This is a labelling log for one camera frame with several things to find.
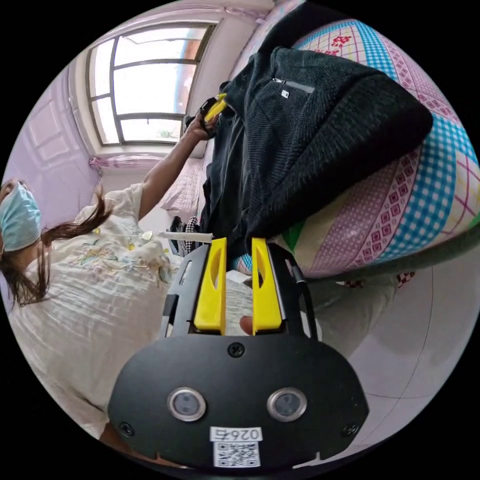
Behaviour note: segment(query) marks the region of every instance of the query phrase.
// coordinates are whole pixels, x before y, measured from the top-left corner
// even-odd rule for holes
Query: window
[[[190,88],[215,26],[171,23],[136,30],[92,48],[86,94],[100,145],[174,145]]]

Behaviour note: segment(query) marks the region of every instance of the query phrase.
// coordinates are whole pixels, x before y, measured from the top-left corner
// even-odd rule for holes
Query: long brown hair
[[[112,214],[112,206],[107,207],[103,191],[96,192],[97,204],[91,215],[83,221],[65,221],[53,228],[46,228],[41,234],[41,252],[37,259],[38,281],[30,280],[18,266],[18,251],[3,252],[0,258],[0,271],[5,277],[13,302],[20,307],[44,300],[50,287],[50,261],[45,255],[45,247],[55,240],[67,240],[85,235],[102,225]]]

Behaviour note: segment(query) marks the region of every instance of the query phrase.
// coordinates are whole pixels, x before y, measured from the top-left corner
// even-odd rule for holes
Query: face mask
[[[0,228],[5,252],[34,244],[42,232],[40,213],[32,193],[17,183],[0,204]]]

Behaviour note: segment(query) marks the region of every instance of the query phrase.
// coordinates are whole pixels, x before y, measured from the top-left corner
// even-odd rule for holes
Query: black jacket
[[[218,125],[200,228],[227,236],[229,258],[249,252],[252,237],[318,212],[432,128],[428,109],[384,73],[277,46],[285,45],[279,32],[295,31],[293,44],[321,26],[312,25],[318,8],[307,2],[287,15],[222,89],[232,112]]]

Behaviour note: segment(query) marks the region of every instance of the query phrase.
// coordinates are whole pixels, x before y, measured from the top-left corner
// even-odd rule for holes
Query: zipper
[[[285,85],[286,87],[292,87],[293,89],[302,90],[307,94],[312,94],[315,90],[312,86],[302,85],[301,83],[297,83],[296,81],[280,80],[279,78],[272,78],[272,80],[278,84]]]

